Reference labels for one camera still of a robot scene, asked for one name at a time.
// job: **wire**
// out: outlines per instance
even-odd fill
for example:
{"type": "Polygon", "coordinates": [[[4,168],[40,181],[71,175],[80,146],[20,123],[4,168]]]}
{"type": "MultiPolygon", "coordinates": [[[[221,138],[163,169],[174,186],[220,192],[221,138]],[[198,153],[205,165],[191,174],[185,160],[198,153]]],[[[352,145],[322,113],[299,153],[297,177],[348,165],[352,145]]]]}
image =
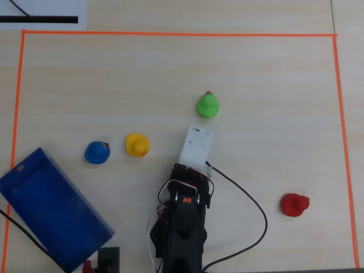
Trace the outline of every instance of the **wire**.
{"type": "Polygon", "coordinates": [[[158,192],[158,201],[159,201],[162,205],[166,206],[166,205],[165,205],[165,204],[164,204],[164,203],[160,200],[160,194],[161,194],[161,193],[162,193],[162,191],[166,188],[166,186],[167,186],[170,182],[172,182],[172,181],[177,181],[177,182],[179,182],[179,183],[182,183],[182,184],[183,184],[183,185],[185,185],[185,186],[188,186],[188,187],[190,187],[190,188],[195,189],[196,194],[197,194],[197,188],[196,188],[195,186],[190,185],[190,184],[185,183],[185,182],[182,182],[182,181],[180,181],[180,180],[172,179],[172,180],[169,180],[169,181],[165,182],[165,183],[164,183],[164,185],[161,187],[161,189],[160,189],[160,190],[159,190],[159,192],[158,192]]]}
{"type": "Polygon", "coordinates": [[[152,264],[153,264],[153,267],[154,267],[154,270],[155,270],[155,272],[156,272],[156,273],[158,273],[158,272],[159,272],[159,270],[160,270],[160,266],[162,265],[162,262],[160,263],[160,266],[159,266],[159,268],[157,269],[157,268],[156,268],[156,266],[155,266],[154,260],[153,260],[152,252],[150,251],[148,233],[149,233],[149,224],[150,224],[150,221],[152,221],[152,219],[154,218],[154,216],[155,216],[156,214],[158,214],[160,211],[162,211],[163,209],[165,209],[165,208],[158,209],[158,210],[157,210],[157,211],[153,214],[153,216],[149,219],[149,221],[148,221],[148,225],[147,225],[147,233],[146,233],[146,235],[147,235],[148,250],[149,250],[150,258],[151,258],[151,260],[152,260],[152,264]]]}
{"type": "MultiPolygon", "coordinates": [[[[211,167],[211,164],[210,163],[208,163],[207,161],[206,161],[206,165],[207,166],[209,166],[209,167],[211,167]]],[[[237,255],[239,255],[239,254],[242,254],[242,253],[244,253],[245,251],[247,251],[247,250],[249,250],[249,249],[252,249],[254,246],[256,246],[257,244],[259,244],[260,242],[261,242],[261,240],[264,238],[264,236],[266,235],[266,233],[267,233],[267,229],[268,229],[268,219],[267,219],[267,216],[266,216],[266,214],[265,214],[265,212],[264,212],[264,210],[260,207],[260,205],[254,200],[254,198],[252,198],[252,196],[249,194],[249,193],[247,193],[246,192],[246,190],[244,190],[238,183],[236,183],[233,179],[230,179],[229,177],[227,177],[223,172],[221,172],[221,171],[219,171],[217,168],[215,168],[215,167],[212,167],[212,169],[214,170],[214,171],[216,171],[216,172],[218,172],[221,176],[223,176],[225,179],[227,179],[227,180],[229,180],[231,183],[233,183],[235,186],[237,186],[243,193],[245,193],[253,202],[254,202],[254,204],[258,207],[258,209],[262,212],[262,214],[263,214],[263,217],[264,217],[264,220],[265,220],[265,222],[266,222],[266,227],[264,228],[264,232],[263,232],[263,234],[262,234],[262,236],[255,242],[255,243],[253,243],[251,246],[248,246],[247,248],[245,248],[245,249],[243,249],[243,250],[241,250],[241,251],[238,251],[238,252],[236,252],[236,253],[234,253],[234,254],[232,254],[232,255],[229,255],[229,256],[226,256],[226,257],[224,257],[224,258],[221,258],[221,259],[218,259],[218,260],[215,260],[214,262],[212,262],[212,263],[209,263],[207,266],[205,266],[203,269],[202,269],[202,273],[204,273],[204,272],[206,272],[206,269],[207,268],[209,268],[210,266],[213,266],[214,264],[217,264],[217,263],[220,263],[220,262],[223,262],[223,261],[225,261],[225,260],[228,260],[228,259],[230,259],[230,258],[232,258],[232,257],[235,257],[235,256],[237,256],[237,255]]]]}
{"type": "Polygon", "coordinates": [[[162,266],[162,263],[163,263],[163,258],[160,260],[160,264],[159,264],[159,267],[157,269],[157,273],[159,273],[159,270],[160,270],[160,267],[162,266]]]}
{"type": "Polygon", "coordinates": [[[210,195],[210,198],[211,198],[212,195],[214,194],[214,191],[215,191],[215,184],[214,184],[214,182],[212,182],[212,180],[209,178],[209,176],[207,176],[203,172],[200,172],[199,170],[194,169],[194,168],[190,168],[190,169],[193,170],[193,171],[195,171],[195,172],[199,172],[200,174],[202,174],[203,176],[205,176],[211,182],[211,184],[212,184],[212,191],[211,191],[211,195],[210,195]]]}
{"type": "Polygon", "coordinates": [[[26,13],[21,7],[19,7],[13,0],[9,0],[13,5],[22,12],[25,16],[32,18],[32,16],[29,13],[26,13]]]}
{"type": "Polygon", "coordinates": [[[16,220],[12,219],[9,215],[7,215],[4,211],[2,211],[0,209],[0,214],[2,214],[3,216],[5,216],[10,222],[12,222],[15,226],[17,226],[22,232],[25,233],[26,236],[28,236],[28,238],[30,240],[32,240],[32,242],[41,250],[43,251],[48,257],[50,257],[64,272],[67,272],[62,265],[60,265],[56,259],[48,252],[48,250],[46,250],[40,243],[38,243],[38,241],[25,229],[23,228],[18,222],[16,222],[16,220]]]}

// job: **red object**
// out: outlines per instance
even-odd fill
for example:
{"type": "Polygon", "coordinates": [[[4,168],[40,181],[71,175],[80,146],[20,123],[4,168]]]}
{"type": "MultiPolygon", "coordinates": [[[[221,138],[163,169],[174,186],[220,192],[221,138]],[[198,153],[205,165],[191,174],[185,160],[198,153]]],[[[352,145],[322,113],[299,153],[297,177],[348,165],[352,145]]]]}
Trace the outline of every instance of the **red object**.
{"type": "Polygon", "coordinates": [[[309,198],[295,193],[287,193],[280,201],[280,208],[287,216],[297,217],[309,206],[309,198]]]}
{"type": "Polygon", "coordinates": [[[84,266],[82,268],[82,273],[94,273],[93,269],[91,267],[91,261],[87,260],[86,262],[84,262],[84,266]]]}

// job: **red rubber duck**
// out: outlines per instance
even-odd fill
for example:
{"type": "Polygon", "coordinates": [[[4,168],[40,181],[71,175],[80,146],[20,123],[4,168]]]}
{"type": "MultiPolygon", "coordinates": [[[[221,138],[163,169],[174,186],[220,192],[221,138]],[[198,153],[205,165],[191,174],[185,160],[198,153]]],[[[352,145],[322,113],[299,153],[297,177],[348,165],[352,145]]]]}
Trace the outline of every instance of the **red rubber duck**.
{"type": "Polygon", "coordinates": [[[287,216],[298,217],[309,206],[309,198],[295,193],[287,193],[280,201],[280,208],[287,216]]]}

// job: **black stripe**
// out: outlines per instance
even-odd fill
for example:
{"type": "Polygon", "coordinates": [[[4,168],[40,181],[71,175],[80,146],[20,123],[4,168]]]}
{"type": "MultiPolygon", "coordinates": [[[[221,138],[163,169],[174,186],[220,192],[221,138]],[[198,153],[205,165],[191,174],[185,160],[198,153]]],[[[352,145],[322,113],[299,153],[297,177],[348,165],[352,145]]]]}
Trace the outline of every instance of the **black stripe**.
{"type": "Polygon", "coordinates": [[[0,23],[77,24],[78,16],[0,16],[0,23]]]}

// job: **blue plastic box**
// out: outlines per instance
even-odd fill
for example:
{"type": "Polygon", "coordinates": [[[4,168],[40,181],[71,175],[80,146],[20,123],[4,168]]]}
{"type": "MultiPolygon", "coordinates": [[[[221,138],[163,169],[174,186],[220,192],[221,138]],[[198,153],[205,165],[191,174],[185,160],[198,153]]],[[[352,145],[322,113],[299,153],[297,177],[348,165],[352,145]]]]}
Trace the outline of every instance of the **blue plastic box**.
{"type": "Polygon", "coordinates": [[[41,148],[0,179],[0,192],[68,272],[113,236],[111,228],[41,148]]]}

